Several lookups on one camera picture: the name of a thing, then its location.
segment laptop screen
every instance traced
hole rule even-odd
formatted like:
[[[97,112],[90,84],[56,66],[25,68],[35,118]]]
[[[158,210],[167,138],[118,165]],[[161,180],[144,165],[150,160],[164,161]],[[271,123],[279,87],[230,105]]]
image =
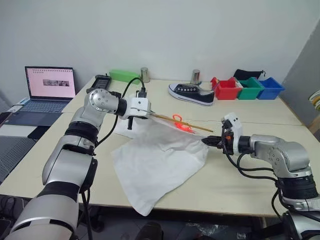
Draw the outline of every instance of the laptop screen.
[[[25,67],[30,98],[70,100],[76,95],[72,67]]]

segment black and white sneaker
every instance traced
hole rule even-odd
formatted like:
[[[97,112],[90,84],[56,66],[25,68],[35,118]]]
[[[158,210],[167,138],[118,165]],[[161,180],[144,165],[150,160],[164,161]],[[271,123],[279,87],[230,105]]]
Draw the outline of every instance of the black and white sneaker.
[[[172,83],[169,84],[168,91],[170,95],[176,99],[211,106],[214,102],[215,94],[213,91],[208,91],[191,83]]]

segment shoe sole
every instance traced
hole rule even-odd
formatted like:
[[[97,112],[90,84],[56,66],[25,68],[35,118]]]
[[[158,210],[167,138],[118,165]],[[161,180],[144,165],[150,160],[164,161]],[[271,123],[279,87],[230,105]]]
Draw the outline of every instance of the shoe sole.
[[[168,91],[169,91],[169,94],[170,94],[172,97],[174,97],[174,98],[176,98],[176,99],[180,99],[180,100],[186,101],[186,102],[189,102],[189,103],[199,104],[199,105],[202,105],[202,106],[212,106],[212,104],[214,103],[214,102],[198,101],[198,100],[195,100],[195,99],[186,97],[186,96],[181,96],[181,95],[179,95],[179,94],[176,94],[176,93],[170,88],[170,86],[168,87]]]

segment red scissors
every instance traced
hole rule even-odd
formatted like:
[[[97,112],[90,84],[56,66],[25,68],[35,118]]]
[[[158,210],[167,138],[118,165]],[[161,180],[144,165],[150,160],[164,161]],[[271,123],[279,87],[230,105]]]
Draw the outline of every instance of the red scissors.
[[[172,118],[176,121],[180,121],[182,122],[182,117],[179,114],[173,114]],[[180,122],[175,122],[174,125],[176,126],[176,128],[181,129],[182,131],[188,132],[188,133],[193,133],[194,131],[192,130],[191,127],[187,126],[187,125],[183,125]]]

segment blue bin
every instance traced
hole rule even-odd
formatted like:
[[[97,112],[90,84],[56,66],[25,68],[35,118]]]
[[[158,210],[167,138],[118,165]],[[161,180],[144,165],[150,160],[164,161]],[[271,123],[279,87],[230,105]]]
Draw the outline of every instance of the blue bin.
[[[264,90],[262,90],[257,96],[260,100],[276,99],[279,93],[285,90],[285,88],[274,80],[273,77],[269,77],[268,79],[259,82],[264,86]]]

